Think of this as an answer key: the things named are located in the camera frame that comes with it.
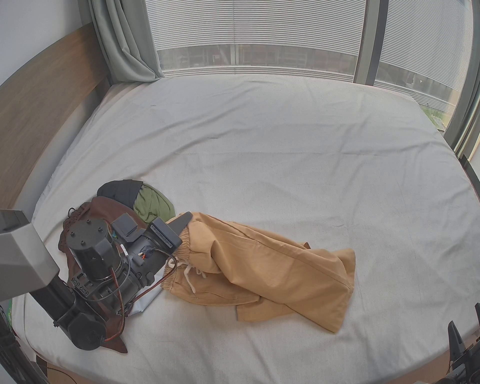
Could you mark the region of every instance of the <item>wrinkled sheet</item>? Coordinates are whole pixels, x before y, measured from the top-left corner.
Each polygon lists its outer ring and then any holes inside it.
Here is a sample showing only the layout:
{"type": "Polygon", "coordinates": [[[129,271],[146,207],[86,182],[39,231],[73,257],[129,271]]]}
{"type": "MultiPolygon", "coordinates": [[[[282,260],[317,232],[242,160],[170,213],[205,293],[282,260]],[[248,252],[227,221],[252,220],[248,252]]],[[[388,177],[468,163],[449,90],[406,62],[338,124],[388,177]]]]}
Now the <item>wrinkled sheet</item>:
{"type": "Polygon", "coordinates": [[[30,297],[13,325],[43,358],[98,383],[372,383],[466,335],[480,300],[480,203],[413,99],[337,81],[187,76],[111,89],[39,200],[57,250],[70,207],[110,180],[312,248],[353,248],[355,291],[334,335],[300,315],[259,323],[161,292],[127,319],[129,353],[76,349],[30,297]]]}

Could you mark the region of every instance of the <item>gray-green curtain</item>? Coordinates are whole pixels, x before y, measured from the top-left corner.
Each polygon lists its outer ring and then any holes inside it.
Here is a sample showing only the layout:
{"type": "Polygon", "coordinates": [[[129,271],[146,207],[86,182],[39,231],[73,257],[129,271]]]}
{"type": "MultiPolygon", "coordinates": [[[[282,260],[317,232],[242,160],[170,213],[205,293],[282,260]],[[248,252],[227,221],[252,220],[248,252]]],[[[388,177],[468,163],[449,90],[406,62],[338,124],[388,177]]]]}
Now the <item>gray-green curtain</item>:
{"type": "Polygon", "coordinates": [[[89,4],[114,83],[164,77],[144,0],[89,0],[89,4]]]}

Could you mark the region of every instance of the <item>maroon garment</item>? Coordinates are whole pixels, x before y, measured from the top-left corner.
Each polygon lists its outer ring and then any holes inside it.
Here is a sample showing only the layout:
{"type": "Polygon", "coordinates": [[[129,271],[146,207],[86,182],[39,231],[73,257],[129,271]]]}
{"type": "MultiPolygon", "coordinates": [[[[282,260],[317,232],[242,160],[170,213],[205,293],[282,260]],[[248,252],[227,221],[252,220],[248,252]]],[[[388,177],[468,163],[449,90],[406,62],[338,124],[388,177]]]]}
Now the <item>maroon garment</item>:
{"type": "MultiPolygon", "coordinates": [[[[68,265],[68,282],[69,287],[73,287],[71,278],[80,271],[72,252],[67,247],[66,234],[69,233],[70,227],[79,220],[88,218],[104,219],[108,223],[112,223],[118,217],[128,213],[140,228],[146,228],[146,224],[138,217],[138,215],[126,205],[119,203],[107,197],[94,197],[90,203],[83,203],[78,209],[63,222],[63,231],[60,234],[59,250],[67,256],[68,265]]],[[[105,306],[99,304],[99,308],[105,318],[107,318],[107,337],[110,337],[118,331],[121,324],[121,316],[109,311],[105,306]]],[[[105,348],[113,349],[120,353],[127,353],[127,347],[120,337],[108,341],[102,345],[105,348]]]]}

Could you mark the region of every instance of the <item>bed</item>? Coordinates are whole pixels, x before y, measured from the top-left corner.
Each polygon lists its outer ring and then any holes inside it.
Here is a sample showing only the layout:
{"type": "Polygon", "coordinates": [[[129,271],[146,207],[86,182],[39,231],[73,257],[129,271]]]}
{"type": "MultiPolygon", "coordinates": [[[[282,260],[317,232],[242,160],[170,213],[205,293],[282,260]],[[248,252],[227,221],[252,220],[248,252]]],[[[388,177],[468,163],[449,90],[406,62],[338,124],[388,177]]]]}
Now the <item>bed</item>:
{"type": "MultiPolygon", "coordinates": [[[[2,208],[26,193],[49,143],[107,73],[87,25],[0,87],[2,208]]],[[[31,296],[16,298],[16,333],[57,366],[97,383],[412,383],[444,375],[450,320],[465,336],[478,329],[480,204],[409,97],[274,75],[113,86],[36,204],[34,226],[62,278],[57,243],[68,209],[126,178],[156,186],[177,212],[353,248],[344,324],[334,335],[296,314],[240,323],[233,307],[161,292],[127,320],[121,355],[76,349],[31,296]],[[422,376],[425,367],[438,369],[422,376]]]]}

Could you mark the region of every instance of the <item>wooden headboard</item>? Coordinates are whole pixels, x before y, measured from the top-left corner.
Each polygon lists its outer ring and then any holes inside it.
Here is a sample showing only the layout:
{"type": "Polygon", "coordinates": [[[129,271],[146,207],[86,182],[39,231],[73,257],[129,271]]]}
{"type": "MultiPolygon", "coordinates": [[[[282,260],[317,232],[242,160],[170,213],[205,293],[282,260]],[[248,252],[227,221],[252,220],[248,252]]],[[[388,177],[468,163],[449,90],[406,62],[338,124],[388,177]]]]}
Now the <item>wooden headboard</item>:
{"type": "Polygon", "coordinates": [[[48,143],[107,74],[90,23],[40,52],[0,86],[0,208],[13,208],[48,143]]]}

